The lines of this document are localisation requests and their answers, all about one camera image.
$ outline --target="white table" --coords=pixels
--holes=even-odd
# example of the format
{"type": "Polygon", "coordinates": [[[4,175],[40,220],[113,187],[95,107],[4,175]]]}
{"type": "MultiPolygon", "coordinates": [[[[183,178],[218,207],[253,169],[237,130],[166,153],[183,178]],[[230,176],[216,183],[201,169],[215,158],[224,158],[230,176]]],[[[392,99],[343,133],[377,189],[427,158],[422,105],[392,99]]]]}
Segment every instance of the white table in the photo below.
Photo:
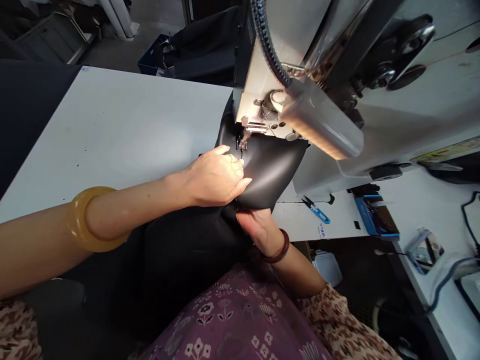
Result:
{"type": "MultiPolygon", "coordinates": [[[[89,187],[123,189],[185,168],[214,146],[231,92],[84,66],[1,199],[0,223],[67,203],[89,187]]],[[[346,191],[335,196],[333,205],[318,204],[332,220],[322,225],[303,203],[292,203],[300,198],[290,184],[275,220],[293,241],[319,239],[321,226],[324,237],[364,235],[354,225],[361,223],[356,208],[344,202],[352,199],[346,191]]]]}
{"type": "MultiPolygon", "coordinates": [[[[82,68],[1,199],[0,223],[67,203],[92,186],[122,189],[186,167],[215,143],[231,91],[196,82],[82,68]]],[[[385,200],[394,201],[388,207],[401,232],[398,250],[418,227],[425,226],[445,250],[471,254],[460,213],[460,204],[470,198],[470,188],[426,179],[417,170],[380,186],[385,200]]],[[[298,203],[292,184],[280,197],[273,217],[293,241],[365,236],[353,197],[346,191],[334,196],[333,205],[318,203],[330,217],[330,225],[298,203]],[[360,223],[360,230],[354,221],[360,223]]],[[[406,259],[403,265],[420,299],[430,302],[434,272],[423,277],[406,259]]],[[[445,348],[458,360],[480,358],[480,324],[469,311],[449,283],[430,317],[434,328],[438,325],[436,329],[442,332],[438,335],[445,348]]]]}
{"type": "MultiPolygon", "coordinates": [[[[420,275],[406,256],[400,260],[423,304],[431,304],[433,292],[452,263],[471,257],[473,241],[465,226],[460,205],[468,202],[473,190],[480,186],[455,185],[430,176],[423,169],[408,171],[403,176],[377,182],[399,231],[395,244],[404,253],[417,230],[425,227],[433,232],[445,249],[445,255],[427,275],[420,275]]],[[[474,234],[480,238],[480,203],[466,208],[474,234]]],[[[450,280],[440,293],[437,309],[429,315],[447,355],[457,360],[480,359],[480,322],[474,316],[456,285],[450,280]]]]}

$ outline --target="hand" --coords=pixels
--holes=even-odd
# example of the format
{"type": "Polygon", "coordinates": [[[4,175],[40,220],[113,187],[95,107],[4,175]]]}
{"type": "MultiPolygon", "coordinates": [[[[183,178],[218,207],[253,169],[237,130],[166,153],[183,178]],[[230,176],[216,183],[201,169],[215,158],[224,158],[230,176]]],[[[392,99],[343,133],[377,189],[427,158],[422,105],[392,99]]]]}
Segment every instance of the hand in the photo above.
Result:
{"type": "Polygon", "coordinates": [[[236,218],[263,255],[272,258],[282,251],[284,235],[269,208],[238,212],[236,218]]]}
{"type": "Polygon", "coordinates": [[[179,173],[182,191],[191,206],[223,206],[244,192],[252,181],[244,178],[244,161],[231,154],[230,146],[220,145],[203,153],[179,173]]]}

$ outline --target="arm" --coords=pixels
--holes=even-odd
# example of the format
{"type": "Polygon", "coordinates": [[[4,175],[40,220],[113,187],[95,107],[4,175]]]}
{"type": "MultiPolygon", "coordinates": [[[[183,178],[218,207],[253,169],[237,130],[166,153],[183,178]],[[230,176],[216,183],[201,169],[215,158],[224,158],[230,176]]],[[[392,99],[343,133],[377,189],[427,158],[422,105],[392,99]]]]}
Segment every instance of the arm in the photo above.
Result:
{"type": "MultiPolygon", "coordinates": [[[[183,171],[93,198],[85,212],[88,229],[99,239],[115,239],[171,211],[228,204],[251,181],[243,178],[243,160],[222,155],[229,149],[221,145],[183,171]]],[[[72,238],[68,208],[0,224],[0,300],[63,274],[91,254],[72,238]]]]}
{"type": "MultiPolygon", "coordinates": [[[[239,212],[237,219],[262,254],[274,257],[282,250],[284,235],[272,218],[270,209],[239,212]]],[[[318,294],[326,285],[317,269],[294,246],[290,246],[285,257],[272,267],[283,286],[297,298],[318,294]]]]}
{"type": "MultiPolygon", "coordinates": [[[[280,253],[284,237],[270,209],[239,212],[237,218],[265,256],[280,253]]],[[[272,267],[283,286],[299,298],[300,312],[320,340],[328,344],[335,359],[400,360],[385,340],[349,312],[347,299],[326,283],[294,246],[272,267]]]]}

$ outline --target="sticker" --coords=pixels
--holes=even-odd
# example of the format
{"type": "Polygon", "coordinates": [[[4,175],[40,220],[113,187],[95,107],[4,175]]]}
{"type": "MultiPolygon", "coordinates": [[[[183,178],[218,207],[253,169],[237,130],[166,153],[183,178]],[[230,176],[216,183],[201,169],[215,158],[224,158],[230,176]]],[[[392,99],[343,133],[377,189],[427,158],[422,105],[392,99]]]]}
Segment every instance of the sticker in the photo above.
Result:
{"type": "Polygon", "coordinates": [[[316,229],[318,230],[318,236],[320,236],[320,239],[325,239],[326,236],[325,236],[325,230],[324,230],[323,224],[320,224],[319,226],[317,226],[316,229]]]}
{"type": "Polygon", "coordinates": [[[414,157],[410,161],[438,163],[444,161],[446,158],[450,158],[454,155],[466,153],[478,148],[480,148],[480,136],[472,137],[468,140],[458,142],[447,147],[443,147],[441,149],[423,154],[421,156],[414,157]]]}

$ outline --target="bracelet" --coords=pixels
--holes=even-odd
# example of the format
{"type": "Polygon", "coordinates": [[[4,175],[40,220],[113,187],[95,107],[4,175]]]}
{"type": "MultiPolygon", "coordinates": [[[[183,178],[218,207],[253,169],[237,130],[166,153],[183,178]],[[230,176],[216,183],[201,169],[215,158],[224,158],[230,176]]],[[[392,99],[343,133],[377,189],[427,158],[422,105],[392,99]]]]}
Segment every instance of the bracelet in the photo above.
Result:
{"type": "Polygon", "coordinates": [[[276,264],[280,262],[285,257],[285,255],[287,255],[287,251],[289,250],[289,247],[290,247],[289,235],[283,229],[280,229],[280,231],[283,234],[283,239],[284,239],[283,248],[281,249],[280,253],[274,257],[268,257],[261,254],[262,260],[268,264],[276,264]]]}
{"type": "Polygon", "coordinates": [[[89,230],[85,221],[87,206],[93,198],[116,191],[107,186],[88,188],[79,193],[69,204],[66,212],[66,224],[75,242],[81,248],[93,252],[104,253],[118,248],[130,236],[130,232],[115,239],[101,239],[95,237],[89,230]]]}

